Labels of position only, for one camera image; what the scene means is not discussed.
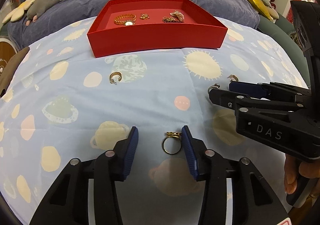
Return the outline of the right hand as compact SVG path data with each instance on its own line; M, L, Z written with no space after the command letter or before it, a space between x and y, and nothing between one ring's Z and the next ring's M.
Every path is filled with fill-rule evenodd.
M296 163L296 158L288 154L285 155L284 164L284 188L287 194L293 194L297 189L297 178L301 175L308 179L320 178L319 159L312 162Z

